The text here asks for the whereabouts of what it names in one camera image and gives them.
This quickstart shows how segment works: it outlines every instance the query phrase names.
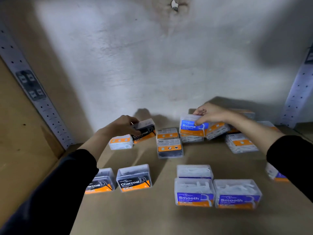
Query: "hand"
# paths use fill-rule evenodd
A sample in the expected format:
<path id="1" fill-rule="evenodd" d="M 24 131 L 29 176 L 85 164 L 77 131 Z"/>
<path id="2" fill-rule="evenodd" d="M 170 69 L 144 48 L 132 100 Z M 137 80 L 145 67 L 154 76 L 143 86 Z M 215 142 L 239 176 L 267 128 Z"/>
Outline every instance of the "hand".
<path id="1" fill-rule="evenodd" d="M 141 132 L 139 130 L 135 130 L 131 127 L 131 123 L 138 123 L 139 120 L 135 117 L 131 117 L 129 115 L 122 115 L 112 123 L 108 124 L 102 129 L 99 129 L 96 134 L 106 134 L 111 138 L 116 136 L 123 136 L 126 134 L 131 134 L 135 136 L 139 136 Z"/>
<path id="2" fill-rule="evenodd" d="M 229 117 L 236 112 L 217 106 L 210 102 L 203 104 L 195 110 L 194 115 L 203 115 L 200 119 L 195 122 L 195 125 L 201 125 L 205 122 L 225 122 L 229 121 Z"/>

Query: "wooden side panel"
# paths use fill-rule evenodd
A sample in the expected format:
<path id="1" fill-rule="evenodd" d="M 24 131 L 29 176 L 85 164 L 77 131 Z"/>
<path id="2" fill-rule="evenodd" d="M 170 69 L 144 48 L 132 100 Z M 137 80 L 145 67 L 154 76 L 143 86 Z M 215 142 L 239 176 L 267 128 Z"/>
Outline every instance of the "wooden side panel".
<path id="1" fill-rule="evenodd" d="M 64 150 L 2 60 L 0 114 L 1 227 Z"/>

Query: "person's left hand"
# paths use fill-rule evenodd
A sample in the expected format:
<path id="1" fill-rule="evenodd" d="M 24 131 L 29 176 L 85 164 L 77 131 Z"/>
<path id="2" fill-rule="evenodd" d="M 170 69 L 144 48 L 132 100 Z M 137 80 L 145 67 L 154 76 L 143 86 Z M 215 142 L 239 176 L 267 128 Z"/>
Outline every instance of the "person's left hand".
<path id="1" fill-rule="evenodd" d="M 102 129 L 99 129 L 96 134 L 106 134 L 111 138 L 116 136 L 123 136 L 126 134 L 131 134 L 135 136 L 139 136 L 141 132 L 139 130 L 135 130 L 131 127 L 131 123 L 138 123 L 139 120 L 135 117 L 131 117 L 129 115 L 122 115 L 112 123 L 108 124 Z"/>

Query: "black sleeve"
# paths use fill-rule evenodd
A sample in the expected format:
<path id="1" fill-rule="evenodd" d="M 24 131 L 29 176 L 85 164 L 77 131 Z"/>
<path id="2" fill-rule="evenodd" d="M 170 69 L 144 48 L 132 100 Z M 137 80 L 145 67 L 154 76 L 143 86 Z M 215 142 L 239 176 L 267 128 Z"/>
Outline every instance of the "black sleeve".
<path id="1" fill-rule="evenodd" d="M 98 173 L 95 158 L 84 149 L 60 161 L 10 217 L 0 234 L 69 234 L 88 184 Z"/>
<path id="2" fill-rule="evenodd" d="M 313 165 L 313 145 L 300 136 L 283 136 L 267 151 L 267 161 L 286 176 L 313 202 L 309 179 Z"/>

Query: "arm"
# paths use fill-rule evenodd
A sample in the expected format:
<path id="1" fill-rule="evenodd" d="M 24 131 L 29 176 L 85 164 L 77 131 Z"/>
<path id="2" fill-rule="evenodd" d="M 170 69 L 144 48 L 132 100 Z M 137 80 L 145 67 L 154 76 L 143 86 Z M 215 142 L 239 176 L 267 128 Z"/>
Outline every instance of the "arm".
<path id="1" fill-rule="evenodd" d="M 125 134 L 140 135 L 140 131 L 131 128 L 131 122 L 138 120 L 121 116 L 63 158 L 6 222 L 0 234 L 39 234 L 42 228 L 51 234 L 69 234 L 85 189 L 99 171 L 97 160 L 109 140 Z"/>
<path id="2" fill-rule="evenodd" d="M 200 106 L 194 114 L 203 115 L 195 125 L 222 121 L 241 131 L 266 154 L 270 164 L 313 202 L 313 191 L 305 182 L 305 178 L 311 177 L 313 164 L 313 145 L 310 142 L 299 136 L 286 136 L 235 111 L 209 102 Z"/>

